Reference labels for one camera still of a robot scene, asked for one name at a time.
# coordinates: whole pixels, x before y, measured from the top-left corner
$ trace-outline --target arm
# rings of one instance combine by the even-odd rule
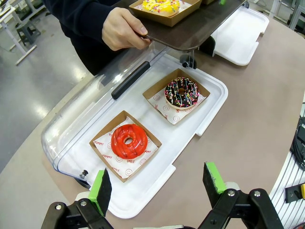
[[[43,0],[43,3],[63,25],[75,34],[102,42],[102,28],[111,6],[94,0]]]

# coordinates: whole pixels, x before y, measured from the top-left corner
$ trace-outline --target green tape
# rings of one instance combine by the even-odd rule
[[[213,179],[214,187],[218,194],[222,194],[227,187],[225,186],[225,183],[223,179],[220,176],[220,173],[218,172],[218,169],[214,162],[206,162],[206,166],[211,174],[211,177]]]
[[[94,180],[94,183],[91,187],[91,191],[88,197],[88,199],[91,200],[92,204],[98,209],[98,211],[102,216],[104,216],[104,214],[102,212],[102,209],[100,208],[100,205],[97,202],[97,196],[102,186],[103,175],[104,175],[104,170],[100,170]]]

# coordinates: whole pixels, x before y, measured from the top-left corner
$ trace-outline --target black handle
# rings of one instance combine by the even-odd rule
[[[146,72],[151,65],[148,61],[144,61],[136,70],[134,70],[127,78],[117,86],[111,93],[114,100],[117,100],[137,79]]]

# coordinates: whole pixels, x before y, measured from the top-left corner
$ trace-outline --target donut hole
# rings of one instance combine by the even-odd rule
[[[126,138],[126,139],[124,140],[124,143],[125,143],[126,145],[130,144],[131,142],[132,142],[132,137],[128,137],[128,138]]]
[[[178,93],[179,93],[179,95],[183,95],[185,93],[185,89],[184,88],[179,88]]]

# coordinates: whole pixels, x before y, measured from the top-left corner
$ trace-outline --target dark tray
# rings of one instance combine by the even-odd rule
[[[121,0],[115,5],[129,8],[135,0]],[[148,30],[147,38],[179,51],[190,51],[199,47],[245,0],[226,0],[220,5],[215,0],[201,7],[173,27],[140,18]]]

